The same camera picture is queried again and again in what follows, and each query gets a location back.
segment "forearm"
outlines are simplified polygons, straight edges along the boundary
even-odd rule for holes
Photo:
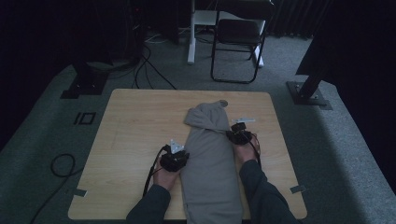
[[[254,160],[246,161],[240,172],[250,209],[251,222],[298,223],[290,212],[285,198],[268,183],[264,172]]]
[[[171,195],[168,190],[159,185],[151,186],[145,197],[129,212],[127,223],[163,223],[170,200]]]

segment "person's left hand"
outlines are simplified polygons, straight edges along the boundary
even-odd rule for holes
[[[169,172],[163,169],[160,165],[160,159],[161,158],[158,158],[157,167],[154,170],[154,184],[159,185],[170,191],[175,185],[177,177],[180,175],[180,170],[178,170],[177,172]]]

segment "black controller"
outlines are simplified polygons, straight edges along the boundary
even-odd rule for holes
[[[228,139],[236,145],[245,145],[251,140],[251,132],[246,131],[247,126],[244,122],[235,123],[231,126],[231,131],[227,131]]]
[[[163,154],[160,160],[160,165],[163,169],[169,172],[176,172],[186,166],[190,153],[186,153],[185,150],[181,150],[173,154],[171,147],[168,145],[165,145],[163,150],[166,151],[166,154]]]

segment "wooden table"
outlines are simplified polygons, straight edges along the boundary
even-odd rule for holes
[[[226,100],[228,119],[254,118],[247,123],[261,143],[262,169],[277,186],[297,218],[306,216],[301,192],[291,193],[298,182],[290,162],[271,97],[265,92],[114,90],[92,145],[69,217],[125,219],[141,199],[158,151],[175,139],[184,145],[190,126],[183,123],[190,108],[200,103]],[[244,219],[248,205],[240,184]],[[185,219],[180,180],[171,192],[165,219]]]

